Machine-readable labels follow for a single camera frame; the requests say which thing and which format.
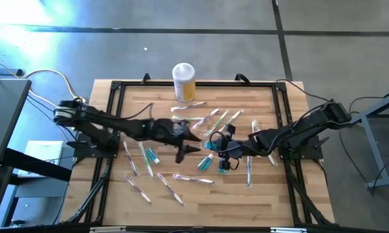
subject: concrete floor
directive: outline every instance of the concrete floor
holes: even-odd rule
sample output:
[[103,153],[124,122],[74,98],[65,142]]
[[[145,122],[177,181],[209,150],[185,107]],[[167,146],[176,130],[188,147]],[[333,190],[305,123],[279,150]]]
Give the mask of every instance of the concrete floor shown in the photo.
[[[389,31],[389,0],[278,0],[283,29],[319,31]],[[271,0],[30,0],[0,1],[0,23],[24,23],[93,28],[215,28],[276,30]],[[334,98],[345,107],[360,96],[389,93],[389,37],[285,36],[293,80],[310,93]],[[188,62],[198,79],[234,78],[242,72],[251,80],[285,78],[276,35],[117,34],[29,32],[0,30],[0,61],[26,72],[51,68],[65,74],[74,90],[88,98],[97,78],[171,78],[172,67]],[[53,102],[69,99],[63,80],[51,73],[32,77],[33,90]],[[357,111],[374,103],[360,101]],[[309,98],[310,105],[319,104]],[[32,122],[36,129],[30,128]],[[344,154],[337,131],[324,144],[329,194],[338,224],[389,230],[389,187],[375,197]],[[344,130],[344,143],[367,179],[377,167],[367,143],[356,129]],[[10,147],[23,151],[28,140],[64,140],[64,136],[30,104],[25,104]],[[40,216],[51,223],[60,198],[37,200]]]

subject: yellow label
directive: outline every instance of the yellow label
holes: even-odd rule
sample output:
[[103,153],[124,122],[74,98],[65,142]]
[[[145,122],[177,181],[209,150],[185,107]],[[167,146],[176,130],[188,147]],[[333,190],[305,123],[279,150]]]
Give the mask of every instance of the yellow label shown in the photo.
[[195,80],[193,79],[189,83],[183,84],[184,101],[190,101],[195,95]]

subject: white plastic jar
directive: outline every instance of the white plastic jar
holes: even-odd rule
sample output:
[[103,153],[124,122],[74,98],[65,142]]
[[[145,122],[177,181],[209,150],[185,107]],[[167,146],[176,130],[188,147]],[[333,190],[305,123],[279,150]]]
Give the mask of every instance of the white plastic jar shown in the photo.
[[189,102],[195,96],[194,67],[189,63],[178,63],[173,68],[175,96],[181,102]]

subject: white cable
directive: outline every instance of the white cable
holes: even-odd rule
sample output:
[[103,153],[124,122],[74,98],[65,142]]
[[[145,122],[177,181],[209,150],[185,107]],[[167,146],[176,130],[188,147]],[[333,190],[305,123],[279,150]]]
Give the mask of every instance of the white cable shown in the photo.
[[[63,75],[63,74],[62,74],[61,72],[59,72],[59,71],[55,71],[55,70],[52,70],[52,69],[39,69],[39,70],[36,70],[36,71],[33,71],[33,72],[30,72],[30,73],[26,74],[26,75],[25,75],[24,77],[22,77],[22,78],[19,78],[19,77],[17,77],[17,75],[15,75],[15,74],[14,74],[9,68],[7,68],[5,65],[3,65],[2,63],[0,63],[0,65],[1,65],[2,67],[4,67],[10,74],[12,74],[12,75],[13,75],[14,77],[16,77],[17,79],[28,79],[32,74],[35,74],[35,73],[37,73],[37,72],[42,72],[42,71],[55,72],[56,74],[59,74],[60,76],[62,76],[62,78],[65,80],[65,83],[66,83],[66,85],[67,85],[67,88],[68,88],[70,94],[72,95],[72,97],[73,97],[73,98],[77,98],[77,96],[76,96],[75,94],[73,94],[72,87],[71,87],[71,85],[70,85],[68,79],[66,78],[65,75]],[[44,97],[42,97],[42,96],[40,96],[40,95],[34,93],[34,92],[32,91],[32,89],[30,89],[30,90],[28,90],[28,91],[29,91],[31,94],[33,94],[34,96],[36,96],[37,98],[39,98],[39,99],[45,101],[46,103],[48,103],[48,104],[50,104],[50,105],[52,105],[52,106],[54,106],[54,107],[58,107],[56,104],[53,104],[50,100],[47,100],[46,98],[44,98]]]

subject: wooden tabletop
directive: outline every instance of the wooden tabletop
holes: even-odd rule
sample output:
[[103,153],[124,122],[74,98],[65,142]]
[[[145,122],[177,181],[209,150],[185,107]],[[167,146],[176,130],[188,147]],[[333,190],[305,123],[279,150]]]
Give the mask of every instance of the wooden tabletop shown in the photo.
[[[111,81],[95,80],[90,105],[103,111],[106,110]],[[295,82],[295,84],[303,87],[301,82]],[[293,120],[297,120],[308,109],[306,96],[288,83],[287,92]],[[207,106],[172,113],[170,112],[171,107],[185,105],[175,99],[173,87],[127,87],[122,106],[122,117],[131,116],[152,102],[154,103],[152,111],[154,118],[171,118],[173,115],[204,117],[213,109],[222,108],[223,111],[220,111],[218,116],[194,130],[194,133],[203,140],[206,140],[203,133],[211,128],[226,109],[229,109],[230,113],[224,122],[236,111],[240,109],[245,111],[233,122],[236,126],[235,139],[247,138],[247,135],[251,133],[251,122],[254,119],[258,121],[262,129],[277,128],[270,89],[264,87],[197,87],[194,102],[203,101],[207,102]],[[138,116],[138,118],[147,117],[149,117],[148,111]],[[217,172],[218,158],[215,156],[210,167],[201,172],[197,165],[210,154],[210,150],[190,153],[186,155],[181,164],[176,164],[174,160],[177,150],[174,147],[151,141],[144,142],[145,148],[151,147],[159,154],[161,162],[151,164],[154,174],[161,173],[167,178],[170,186],[183,200],[184,206],[181,206],[156,176],[154,178],[148,176],[137,142],[124,135],[122,135],[122,140],[127,142],[140,175],[133,176],[121,143],[111,173],[104,225],[214,227],[286,227],[293,225],[285,170],[276,151],[273,155],[280,163],[279,166],[271,165],[265,157],[253,158],[252,188],[247,188],[246,158],[240,160],[237,170],[230,170],[226,175],[221,175]],[[190,143],[190,145],[203,147],[198,142]],[[89,193],[94,164],[95,159],[84,159],[74,167],[63,206],[62,221],[77,210]],[[302,161],[302,167],[309,197],[328,220],[334,221],[322,170],[313,161]],[[172,178],[175,173],[210,179],[216,183],[209,185],[178,181]],[[146,192],[152,205],[148,204],[125,181],[125,174]],[[93,217],[98,210],[99,197],[100,194],[95,201]],[[302,203],[300,198],[296,199],[301,219],[303,219]]]

